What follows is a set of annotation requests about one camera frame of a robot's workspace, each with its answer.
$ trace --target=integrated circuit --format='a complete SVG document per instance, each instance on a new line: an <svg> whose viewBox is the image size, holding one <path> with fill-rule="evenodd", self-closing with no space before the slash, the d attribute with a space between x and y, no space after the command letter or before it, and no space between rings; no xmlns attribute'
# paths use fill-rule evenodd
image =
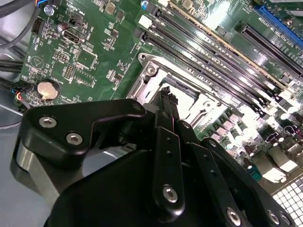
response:
<svg viewBox="0 0 303 227"><path fill-rule="evenodd" d="M116 9L116 6L112 2L108 2L105 6L105 12L112 15Z"/></svg>

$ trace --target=wire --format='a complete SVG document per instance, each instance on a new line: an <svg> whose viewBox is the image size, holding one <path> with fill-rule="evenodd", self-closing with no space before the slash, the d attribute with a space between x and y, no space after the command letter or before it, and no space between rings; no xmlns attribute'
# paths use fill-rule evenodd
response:
<svg viewBox="0 0 303 227"><path fill-rule="evenodd" d="M0 130L3 130L3 129L11 129L11 128L14 128L18 125L21 124L21 121L17 122L17 123L14 123L14 124L8 124L8 125L3 125L3 126L0 126Z"/></svg>
<svg viewBox="0 0 303 227"><path fill-rule="evenodd" d="M40 7L40 4L43 3L43 2L46 2L46 1L48 1L48 0L39 1L39 2L37 3L37 7Z"/></svg>
<svg viewBox="0 0 303 227"><path fill-rule="evenodd" d="M8 41L0 35L0 44L6 44L6 43L8 43ZM10 51L12 54L14 54L15 56L17 56L22 60L25 59L25 53L15 46L8 48L8 51Z"/></svg>
<svg viewBox="0 0 303 227"><path fill-rule="evenodd" d="M11 60L0 60L0 65L4 65L4 66L16 66L16 67L22 67L23 66L23 62L21 61L11 61Z"/></svg>
<svg viewBox="0 0 303 227"><path fill-rule="evenodd" d="M2 72L16 72L16 73L20 73L21 72L21 68L0 66L0 71L2 71Z"/></svg>
<svg viewBox="0 0 303 227"><path fill-rule="evenodd" d="M18 9L31 3L33 0L14 0L5 5L0 6L0 18L5 17Z"/></svg>
<svg viewBox="0 0 303 227"><path fill-rule="evenodd" d="M0 45L0 49L8 49L8 48L16 45L17 43L19 43L23 39L23 37L28 33L30 28L33 26L39 13L40 13L40 8L36 7L31 19L29 20L28 24L25 26L23 31L14 40L12 40L6 44Z"/></svg>

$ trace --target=blue pcie slot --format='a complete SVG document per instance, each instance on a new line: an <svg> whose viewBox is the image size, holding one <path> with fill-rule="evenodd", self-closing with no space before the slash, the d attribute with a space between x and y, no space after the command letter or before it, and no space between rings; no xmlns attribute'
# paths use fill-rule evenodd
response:
<svg viewBox="0 0 303 227"><path fill-rule="evenodd" d="M303 49L303 41L274 15L272 15L264 5L256 5L255 11L259 13L265 20L267 20L275 29L287 37L294 45L298 46L300 49Z"/></svg>

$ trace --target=motherboard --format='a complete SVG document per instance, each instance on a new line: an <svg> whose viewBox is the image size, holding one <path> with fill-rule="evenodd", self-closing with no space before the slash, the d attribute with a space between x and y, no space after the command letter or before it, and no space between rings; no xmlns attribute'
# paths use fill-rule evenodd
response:
<svg viewBox="0 0 303 227"><path fill-rule="evenodd" d="M242 165L278 144L301 153L289 140L301 147L302 3L52 0L40 7L20 77L34 85L25 94L30 106L146 104L169 88L197 137L221 142Z"/></svg>

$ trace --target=silver screw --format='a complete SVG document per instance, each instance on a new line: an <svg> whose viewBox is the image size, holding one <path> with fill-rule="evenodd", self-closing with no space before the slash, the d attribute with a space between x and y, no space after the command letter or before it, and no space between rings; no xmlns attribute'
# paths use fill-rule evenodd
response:
<svg viewBox="0 0 303 227"><path fill-rule="evenodd" d="M137 103L134 103L134 104L133 104L133 107L134 107L136 110L142 110L141 107L140 107L140 105L137 104Z"/></svg>
<svg viewBox="0 0 303 227"><path fill-rule="evenodd" d="M190 128L190 125L187 123L187 122L183 122L183 125L185 128L189 129Z"/></svg>
<svg viewBox="0 0 303 227"><path fill-rule="evenodd" d="M269 210L267 212L268 212L270 220L272 220L275 224L279 225L280 221L279 221L278 217L271 210Z"/></svg>
<svg viewBox="0 0 303 227"><path fill-rule="evenodd" d="M77 133L70 133L66 136L66 141L72 145L79 145L83 142L83 138Z"/></svg>
<svg viewBox="0 0 303 227"><path fill-rule="evenodd" d="M156 73L156 69L153 66L149 66L149 67L147 67L146 72L148 75L153 76Z"/></svg>
<svg viewBox="0 0 303 227"><path fill-rule="evenodd" d="M57 125L57 121L52 117L41 117L39 119L39 124L43 128L53 128Z"/></svg>
<svg viewBox="0 0 303 227"><path fill-rule="evenodd" d="M167 112L165 112L164 110L162 111L162 115L163 115L164 117L166 117L166 118L169 117L169 115L167 114Z"/></svg>
<svg viewBox="0 0 303 227"><path fill-rule="evenodd" d="M54 13L55 13L55 10L53 9L52 6L50 5L46 5L44 6L44 9L43 9L44 13L47 15L47 16L52 16Z"/></svg>
<svg viewBox="0 0 303 227"><path fill-rule="evenodd" d="M286 215L284 215L283 213L281 213L281 217L282 217L283 221L286 222L288 225L291 224L290 220L288 219L288 217Z"/></svg>
<svg viewBox="0 0 303 227"><path fill-rule="evenodd" d="M178 195L172 187L165 186L163 188L163 195L168 202L175 203L178 200Z"/></svg>
<svg viewBox="0 0 303 227"><path fill-rule="evenodd" d="M216 147L216 146L217 146L216 143L213 142L212 140L210 140L209 143L210 143L210 145L212 145L213 147Z"/></svg>
<svg viewBox="0 0 303 227"><path fill-rule="evenodd" d="M229 220L235 226L240 226L241 225L241 219L240 219L239 215L232 208L227 208L226 214L227 214Z"/></svg>

